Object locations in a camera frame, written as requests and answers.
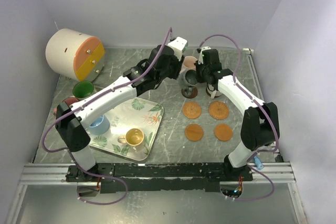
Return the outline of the hidden light wood coaster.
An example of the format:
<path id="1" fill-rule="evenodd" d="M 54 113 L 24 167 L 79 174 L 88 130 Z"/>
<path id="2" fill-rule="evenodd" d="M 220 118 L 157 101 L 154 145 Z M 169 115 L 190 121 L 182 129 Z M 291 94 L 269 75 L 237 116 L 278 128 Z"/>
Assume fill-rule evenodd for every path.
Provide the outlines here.
<path id="1" fill-rule="evenodd" d="M 233 136 L 232 128 L 227 124 L 219 124 L 214 128 L 214 134 L 220 141 L 229 141 Z"/>

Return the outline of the green floral tall mug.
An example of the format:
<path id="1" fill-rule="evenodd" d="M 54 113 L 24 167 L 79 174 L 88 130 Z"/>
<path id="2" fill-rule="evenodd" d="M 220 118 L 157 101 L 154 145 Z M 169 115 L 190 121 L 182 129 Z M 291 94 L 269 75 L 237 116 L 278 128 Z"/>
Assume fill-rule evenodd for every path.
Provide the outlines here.
<path id="1" fill-rule="evenodd" d="M 79 100 L 85 99 L 95 93 L 96 89 L 90 81 L 78 82 L 72 89 L 72 94 Z"/>

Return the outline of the large woven rattan coaster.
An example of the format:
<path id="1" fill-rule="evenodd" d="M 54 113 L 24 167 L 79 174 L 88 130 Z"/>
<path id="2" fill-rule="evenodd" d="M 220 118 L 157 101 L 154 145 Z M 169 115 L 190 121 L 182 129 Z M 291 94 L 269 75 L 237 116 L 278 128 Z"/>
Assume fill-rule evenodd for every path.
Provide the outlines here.
<path id="1" fill-rule="evenodd" d="M 209 114 L 217 119 L 223 120 L 229 116 L 229 108 L 228 106 L 221 101 L 214 101 L 208 107 Z"/>

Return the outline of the pink mug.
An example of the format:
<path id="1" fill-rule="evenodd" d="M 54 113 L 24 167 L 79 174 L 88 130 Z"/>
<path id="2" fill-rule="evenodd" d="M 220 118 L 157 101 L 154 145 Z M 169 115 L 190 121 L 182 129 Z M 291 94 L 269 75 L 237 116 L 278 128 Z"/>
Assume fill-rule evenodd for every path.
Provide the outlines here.
<path id="1" fill-rule="evenodd" d="M 193 56 L 185 56 L 182 67 L 181 67 L 181 71 L 184 70 L 196 70 L 196 63 L 197 59 Z"/>

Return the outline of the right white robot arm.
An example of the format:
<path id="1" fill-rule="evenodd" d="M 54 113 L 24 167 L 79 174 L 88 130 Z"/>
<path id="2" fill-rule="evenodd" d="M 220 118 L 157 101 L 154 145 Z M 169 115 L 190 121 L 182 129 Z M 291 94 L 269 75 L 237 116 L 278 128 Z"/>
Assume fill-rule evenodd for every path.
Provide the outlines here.
<path id="1" fill-rule="evenodd" d="M 228 98 L 243 115 L 238 146 L 228 154 L 223 176 L 230 181 L 240 176 L 241 170 L 258 152 L 278 149 L 280 131 L 278 109 L 273 102 L 254 96 L 237 79 L 230 69 L 223 69 L 216 49 L 198 48 L 199 60 L 195 63 L 196 78 L 207 84 L 207 92 Z"/>

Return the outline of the yellow mug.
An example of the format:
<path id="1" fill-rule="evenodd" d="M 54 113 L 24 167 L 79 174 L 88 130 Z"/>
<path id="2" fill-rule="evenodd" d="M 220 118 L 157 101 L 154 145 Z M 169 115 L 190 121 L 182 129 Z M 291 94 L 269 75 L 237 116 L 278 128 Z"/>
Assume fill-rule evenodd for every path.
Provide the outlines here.
<path id="1" fill-rule="evenodd" d="M 133 128 L 128 130 L 124 136 L 119 136 L 117 141 L 121 144 L 128 144 L 136 147 L 143 143 L 144 137 L 145 135 L 142 130 Z"/>

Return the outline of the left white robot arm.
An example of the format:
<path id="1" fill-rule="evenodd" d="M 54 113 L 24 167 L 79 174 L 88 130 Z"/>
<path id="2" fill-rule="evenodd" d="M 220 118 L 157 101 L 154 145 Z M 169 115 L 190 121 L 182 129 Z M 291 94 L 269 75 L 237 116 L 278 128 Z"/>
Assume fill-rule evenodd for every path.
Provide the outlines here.
<path id="1" fill-rule="evenodd" d="M 57 106 L 55 128 L 79 168 L 79 175 L 90 182 L 97 178 L 98 165 L 90 150 L 86 131 L 91 123 L 117 105 L 160 86 L 165 78 L 177 79 L 184 60 L 185 46 L 170 42 L 154 48 L 148 59 L 125 71 L 114 83 L 96 94 L 68 106 Z"/>

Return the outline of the blue mug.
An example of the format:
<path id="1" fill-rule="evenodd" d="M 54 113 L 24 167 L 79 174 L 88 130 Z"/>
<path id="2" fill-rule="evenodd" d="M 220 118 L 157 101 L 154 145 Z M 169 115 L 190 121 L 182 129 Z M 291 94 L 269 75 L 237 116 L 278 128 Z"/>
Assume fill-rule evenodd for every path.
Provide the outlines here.
<path id="1" fill-rule="evenodd" d="M 88 127 L 91 135 L 102 135 L 110 128 L 110 122 L 105 115 L 100 116 Z"/>

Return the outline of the smooth light wood coaster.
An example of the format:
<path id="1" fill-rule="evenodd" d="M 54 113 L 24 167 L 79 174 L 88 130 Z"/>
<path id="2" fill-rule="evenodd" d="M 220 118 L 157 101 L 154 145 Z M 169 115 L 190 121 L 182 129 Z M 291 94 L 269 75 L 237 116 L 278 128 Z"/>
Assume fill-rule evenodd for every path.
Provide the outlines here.
<path id="1" fill-rule="evenodd" d="M 189 124 L 184 132 L 186 138 L 192 142 L 201 140 L 204 134 L 202 127 L 198 124 Z"/>

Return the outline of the grey mug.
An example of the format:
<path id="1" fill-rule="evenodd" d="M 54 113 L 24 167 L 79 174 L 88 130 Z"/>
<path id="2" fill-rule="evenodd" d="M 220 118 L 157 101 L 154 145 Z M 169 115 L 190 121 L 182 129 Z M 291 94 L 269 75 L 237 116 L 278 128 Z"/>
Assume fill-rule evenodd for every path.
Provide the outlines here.
<path id="1" fill-rule="evenodd" d="M 192 96 L 193 89 L 197 85 L 196 71 L 193 69 L 184 70 L 180 73 L 178 83 L 181 88 L 181 93 L 186 98 Z"/>

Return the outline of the beige mug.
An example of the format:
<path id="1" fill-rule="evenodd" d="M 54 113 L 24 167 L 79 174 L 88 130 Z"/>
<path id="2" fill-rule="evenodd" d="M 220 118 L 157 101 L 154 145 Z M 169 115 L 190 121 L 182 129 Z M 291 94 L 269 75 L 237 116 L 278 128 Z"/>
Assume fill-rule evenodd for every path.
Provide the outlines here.
<path id="1" fill-rule="evenodd" d="M 207 94 L 211 97 L 211 99 L 214 99 L 214 98 L 218 98 L 220 97 L 222 94 L 216 90 L 212 85 L 207 85 L 206 87 L 206 92 Z"/>

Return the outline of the red floral tall mug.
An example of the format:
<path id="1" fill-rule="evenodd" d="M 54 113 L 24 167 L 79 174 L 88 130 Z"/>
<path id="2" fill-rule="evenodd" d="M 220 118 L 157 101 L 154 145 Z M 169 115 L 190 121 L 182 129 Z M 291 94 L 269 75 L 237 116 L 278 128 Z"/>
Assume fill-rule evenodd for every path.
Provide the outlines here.
<path id="1" fill-rule="evenodd" d="M 76 97 L 68 97 L 66 99 L 64 99 L 64 102 L 68 105 L 71 106 L 73 103 L 78 102 L 79 100 Z M 57 115 L 57 108 L 54 108 L 53 110 L 53 115 L 54 117 L 56 117 Z"/>

